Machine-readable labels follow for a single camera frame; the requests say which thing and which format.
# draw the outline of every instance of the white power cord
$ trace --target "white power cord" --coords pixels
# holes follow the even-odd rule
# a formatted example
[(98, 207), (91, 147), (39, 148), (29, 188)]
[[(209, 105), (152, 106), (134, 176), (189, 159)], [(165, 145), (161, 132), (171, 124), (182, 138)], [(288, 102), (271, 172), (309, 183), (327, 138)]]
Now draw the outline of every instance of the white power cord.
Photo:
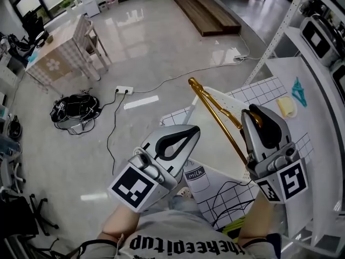
[(237, 62), (237, 63), (228, 63), (228, 64), (221, 64), (221, 65), (215, 65), (215, 66), (210, 66), (210, 67), (206, 67), (206, 68), (201, 68), (201, 69), (195, 69), (195, 70), (192, 70), (192, 71), (189, 71), (185, 74), (181, 74), (177, 77), (173, 77), (173, 78), (170, 78), (170, 79), (166, 79), (164, 81), (162, 81), (159, 85), (157, 85), (155, 88), (152, 88), (151, 90), (147, 90), (147, 91), (133, 91), (134, 93), (148, 93), (148, 92), (151, 92), (153, 90), (156, 90), (157, 88), (159, 88), (162, 84), (164, 84), (165, 82), (167, 81), (170, 81), (170, 80), (175, 80), (175, 79), (178, 79), (182, 76), (185, 76), (185, 75), (188, 75), (190, 73), (194, 73), (194, 72), (197, 72), (197, 71), (203, 71), (203, 70), (208, 70), (208, 69), (211, 69), (211, 68), (217, 68), (217, 67), (222, 67), (222, 66), (232, 66), (232, 65), (239, 65), (241, 64), (244, 60), (246, 59), (261, 59), (261, 58), (249, 58), (248, 56), (250, 55), (250, 49), (248, 47), (248, 45), (246, 44), (246, 41), (244, 41), (244, 39), (242, 38), (241, 34), (239, 34), (240, 38), (242, 39), (242, 41), (244, 42), (244, 44), (246, 45), (247, 49), (248, 49), (248, 54), (247, 56), (241, 56), (241, 57), (235, 57), (235, 59), (239, 59), (240, 61)]

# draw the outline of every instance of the jeans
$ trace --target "jeans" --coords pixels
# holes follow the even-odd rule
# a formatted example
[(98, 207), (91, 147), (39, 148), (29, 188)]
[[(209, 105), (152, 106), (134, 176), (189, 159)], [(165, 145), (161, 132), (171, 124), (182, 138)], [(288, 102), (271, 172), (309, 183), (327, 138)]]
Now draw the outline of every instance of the jeans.
[[(200, 212), (198, 205), (196, 204), (194, 199), (188, 198), (188, 197), (182, 197), (182, 196), (174, 196), (171, 200), (169, 200), (169, 210), (176, 210), (185, 212), (188, 214), (195, 215), (197, 217), (202, 218), (203, 220), (206, 220), (203, 214)], [(141, 213), (141, 217), (163, 212), (164, 209), (160, 208), (157, 203), (146, 209), (144, 212)]]

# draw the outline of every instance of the checkered tablecloth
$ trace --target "checkered tablecloth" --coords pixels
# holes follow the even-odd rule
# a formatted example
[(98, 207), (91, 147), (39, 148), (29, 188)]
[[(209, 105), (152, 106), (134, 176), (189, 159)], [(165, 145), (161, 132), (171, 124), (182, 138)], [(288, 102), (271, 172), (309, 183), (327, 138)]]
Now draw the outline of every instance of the checkered tablecloth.
[(56, 35), (59, 34), (59, 37), (54, 39), (52, 43), (55, 48), (33, 64), (29, 63), (26, 72), (41, 89), (47, 91), (47, 88), (56, 81), (47, 68), (42, 68), (42, 60), (45, 60), (45, 62), (51, 60), (49, 57), (52, 56), (52, 52), (56, 52), (55, 55), (63, 60), (63, 63), (59, 64), (68, 66), (68, 71), (79, 70), (87, 77), (94, 74), (95, 69), (89, 63), (89, 54), (85, 50), (88, 40), (84, 35), (88, 28), (89, 22), (83, 15), (78, 16), (74, 22), (64, 24), (63, 28), (60, 28), (60, 31), (58, 30), (56, 33)]

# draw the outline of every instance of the power strip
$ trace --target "power strip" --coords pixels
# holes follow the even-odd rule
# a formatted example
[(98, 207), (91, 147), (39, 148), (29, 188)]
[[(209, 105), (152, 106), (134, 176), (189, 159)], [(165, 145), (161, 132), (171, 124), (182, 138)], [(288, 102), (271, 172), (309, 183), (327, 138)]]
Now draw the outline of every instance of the power strip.
[(133, 87), (131, 87), (131, 86), (118, 85), (116, 87), (116, 89), (119, 90), (118, 94), (124, 94), (126, 90), (128, 91), (126, 95), (132, 95), (133, 94)]

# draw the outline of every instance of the grid pattern paper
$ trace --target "grid pattern paper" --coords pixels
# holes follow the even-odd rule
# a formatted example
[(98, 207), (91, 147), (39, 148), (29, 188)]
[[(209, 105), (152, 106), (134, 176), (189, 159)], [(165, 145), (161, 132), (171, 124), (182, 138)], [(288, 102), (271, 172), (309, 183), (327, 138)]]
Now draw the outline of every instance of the grid pattern paper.
[[(280, 96), (283, 96), (285, 94), (287, 94), (287, 91), (282, 85), (281, 81), (277, 77), (271, 77), (271, 78), (259, 81), (257, 83), (253, 83), (251, 85), (244, 86), (242, 88), (239, 88), (227, 93), (227, 95), (230, 95), (233, 98), (238, 99), (244, 103), (257, 104), (257, 105), (265, 105), (268, 102)], [(172, 125), (183, 124), (184, 119), (187, 116), (189, 109), (190, 108), (187, 107), (182, 110), (163, 116), (160, 121), (160, 126), (172, 126)], [(313, 146), (310, 141), (310, 138), (308, 136), (308, 133), (305, 133), (295, 143), (296, 143), (296, 148), (298, 149), (301, 158), (305, 158), (306, 163), (309, 163), (313, 156), (314, 150), (313, 150)], [(212, 170), (209, 170), (209, 168), (206, 168), (205, 172), (206, 172), (206, 175), (208, 176), (220, 175), (219, 173), (215, 174), (215, 172)], [(227, 178), (226, 181), (238, 182), (230, 178)], [(198, 183), (198, 179), (194, 180), (192, 183)], [(234, 208), (231, 208), (231, 207), (241, 202), (255, 199), (259, 192), (259, 187), (254, 186), (254, 185), (233, 186), (233, 183), (227, 183), (226, 185), (224, 185), (222, 190), (217, 195), (217, 192), (220, 189), (219, 187), (218, 186), (208, 187), (205, 190), (205, 191), (210, 191), (210, 189), (213, 188), (212, 191), (214, 191), (214, 196), (208, 199), (205, 199), (205, 198), (201, 199), (199, 197), (202, 195), (197, 195), (196, 193), (193, 193), (200, 211), (202, 212), (203, 216), (208, 220), (208, 222), (213, 223), (218, 218), (218, 221), (214, 226), (215, 229), (219, 229), (239, 219), (245, 214), (247, 214), (247, 212), (252, 206), (252, 203), (250, 203), (249, 205), (244, 204), (242, 206), (241, 205), (236, 206)], [(239, 210), (236, 210), (236, 211), (234, 210), (234, 211), (222, 214), (223, 211), (229, 208), (239, 209)]]

